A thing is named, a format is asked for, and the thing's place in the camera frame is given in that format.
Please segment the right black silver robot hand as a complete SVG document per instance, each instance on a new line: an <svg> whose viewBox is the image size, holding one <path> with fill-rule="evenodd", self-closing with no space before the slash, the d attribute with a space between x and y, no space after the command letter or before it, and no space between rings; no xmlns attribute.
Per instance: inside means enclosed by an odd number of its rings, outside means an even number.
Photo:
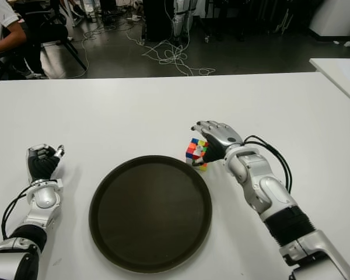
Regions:
<svg viewBox="0 0 350 280"><path fill-rule="evenodd" d="M223 159L231 147L242 146L240 135L229 125L216 121L198 121L191 127L199 132L207 141L208 149L204 156L193 161L193 166Z"/></svg>

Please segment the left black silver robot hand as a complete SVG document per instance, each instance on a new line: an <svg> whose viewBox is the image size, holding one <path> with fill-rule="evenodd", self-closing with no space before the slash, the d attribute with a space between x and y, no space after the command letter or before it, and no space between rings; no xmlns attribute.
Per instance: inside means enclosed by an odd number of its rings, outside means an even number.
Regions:
<svg viewBox="0 0 350 280"><path fill-rule="evenodd" d="M29 183L49 180L64 155L64 145L57 149L44 143L30 147L26 155Z"/></svg>

